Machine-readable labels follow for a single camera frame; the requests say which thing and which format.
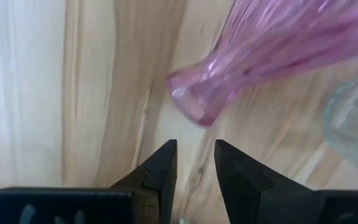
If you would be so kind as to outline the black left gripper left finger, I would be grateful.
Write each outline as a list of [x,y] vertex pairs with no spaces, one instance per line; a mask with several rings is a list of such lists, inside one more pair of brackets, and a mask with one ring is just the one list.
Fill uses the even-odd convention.
[[0,189],[0,224],[169,224],[176,179],[171,139],[108,188]]

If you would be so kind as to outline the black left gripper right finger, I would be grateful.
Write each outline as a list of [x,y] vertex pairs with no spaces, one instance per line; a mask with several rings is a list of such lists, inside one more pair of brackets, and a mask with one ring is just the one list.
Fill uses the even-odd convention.
[[222,139],[214,160],[230,224],[358,224],[358,190],[311,190]]

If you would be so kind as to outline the pink bulbous glass vase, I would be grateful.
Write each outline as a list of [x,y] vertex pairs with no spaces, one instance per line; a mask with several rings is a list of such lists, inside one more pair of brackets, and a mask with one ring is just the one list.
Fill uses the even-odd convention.
[[167,77],[177,108],[211,126],[243,86],[358,56],[358,0],[234,0],[214,49]]

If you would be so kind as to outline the clear round glass bottle vase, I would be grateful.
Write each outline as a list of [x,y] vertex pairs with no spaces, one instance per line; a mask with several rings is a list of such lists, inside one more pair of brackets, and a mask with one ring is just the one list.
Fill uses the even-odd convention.
[[326,140],[358,168],[358,77],[338,88],[324,110]]

